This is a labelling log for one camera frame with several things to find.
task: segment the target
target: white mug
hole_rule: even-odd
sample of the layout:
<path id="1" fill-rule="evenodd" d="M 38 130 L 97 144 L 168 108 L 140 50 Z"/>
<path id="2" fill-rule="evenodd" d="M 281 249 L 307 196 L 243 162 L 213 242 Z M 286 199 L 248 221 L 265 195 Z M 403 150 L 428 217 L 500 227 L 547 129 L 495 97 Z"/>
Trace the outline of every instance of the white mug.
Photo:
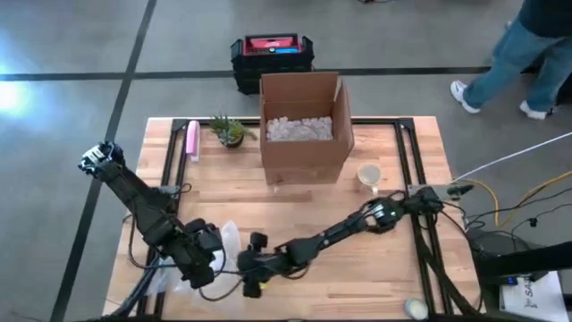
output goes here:
<path id="1" fill-rule="evenodd" d="M 377 165 L 362 165 L 357 170 L 357 180 L 360 188 L 367 188 L 377 196 L 377 184 L 382 180 L 382 170 Z"/>

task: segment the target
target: leg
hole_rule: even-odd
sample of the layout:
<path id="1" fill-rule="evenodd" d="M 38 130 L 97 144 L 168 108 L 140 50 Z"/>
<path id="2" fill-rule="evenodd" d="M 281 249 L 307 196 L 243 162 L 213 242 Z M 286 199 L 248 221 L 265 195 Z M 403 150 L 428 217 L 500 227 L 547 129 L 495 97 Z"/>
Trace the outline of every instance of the leg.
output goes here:
<path id="1" fill-rule="evenodd" d="M 560 87 L 572 73 L 572 38 L 562 39 L 548 48 L 544 64 L 528 95 L 528 106 L 549 112 L 556 105 Z"/>
<path id="2" fill-rule="evenodd" d="M 558 40 L 536 36 L 519 20 L 515 20 L 494 49 L 495 59 L 491 70 L 467 86 L 462 98 L 470 107 L 480 109 L 556 41 Z"/>

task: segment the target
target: plant pot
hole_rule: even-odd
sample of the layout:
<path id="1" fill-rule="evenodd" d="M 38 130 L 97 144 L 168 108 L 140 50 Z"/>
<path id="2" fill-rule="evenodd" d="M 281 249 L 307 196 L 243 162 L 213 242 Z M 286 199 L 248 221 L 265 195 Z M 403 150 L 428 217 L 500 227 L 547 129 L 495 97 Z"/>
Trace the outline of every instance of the plant pot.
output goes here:
<path id="1" fill-rule="evenodd" d="M 236 142 L 234 143 L 229 143 L 229 144 L 223 144 L 226 148 L 238 148 L 241 144 L 242 141 L 244 140 L 244 134 L 242 134 L 240 136 L 240 138 L 238 140 L 236 140 Z"/>

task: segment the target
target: pink object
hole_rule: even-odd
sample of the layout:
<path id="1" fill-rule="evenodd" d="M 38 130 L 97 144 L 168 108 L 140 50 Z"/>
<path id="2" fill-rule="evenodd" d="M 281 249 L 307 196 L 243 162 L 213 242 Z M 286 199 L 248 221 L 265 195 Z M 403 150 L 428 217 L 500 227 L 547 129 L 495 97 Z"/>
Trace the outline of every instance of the pink object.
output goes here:
<path id="1" fill-rule="evenodd" d="M 198 161 L 198 151 L 200 142 L 200 125 L 197 121 L 190 121 L 187 128 L 187 146 L 185 150 L 190 155 L 190 160 Z"/>

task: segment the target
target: cardboard box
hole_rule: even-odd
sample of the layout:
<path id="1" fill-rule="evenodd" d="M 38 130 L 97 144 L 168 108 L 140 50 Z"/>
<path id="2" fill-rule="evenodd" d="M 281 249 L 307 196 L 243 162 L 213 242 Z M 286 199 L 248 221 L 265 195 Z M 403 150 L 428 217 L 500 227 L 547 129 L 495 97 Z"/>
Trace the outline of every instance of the cardboard box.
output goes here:
<path id="1" fill-rule="evenodd" d="M 354 147 L 348 90 L 337 72 L 264 74 L 260 80 L 260 151 L 266 182 L 336 182 Z M 330 116 L 333 140 L 272 142 L 266 123 Z"/>

